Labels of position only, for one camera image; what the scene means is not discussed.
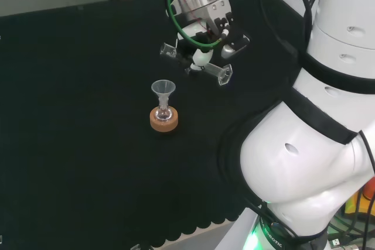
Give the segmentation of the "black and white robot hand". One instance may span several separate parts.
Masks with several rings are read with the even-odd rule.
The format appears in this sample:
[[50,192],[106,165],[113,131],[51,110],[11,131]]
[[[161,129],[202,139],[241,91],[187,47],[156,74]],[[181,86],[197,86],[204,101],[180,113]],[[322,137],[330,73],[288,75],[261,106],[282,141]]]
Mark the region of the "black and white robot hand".
[[234,23],[229,0],[210,0],[194,7],[188,0],[173,0],[167,10],[177,30],[171,56],[188,72],[204,71],[223,84],[230,79],[232,66],[212,63],[214,51],[229,59],[248,47],[251,39]]

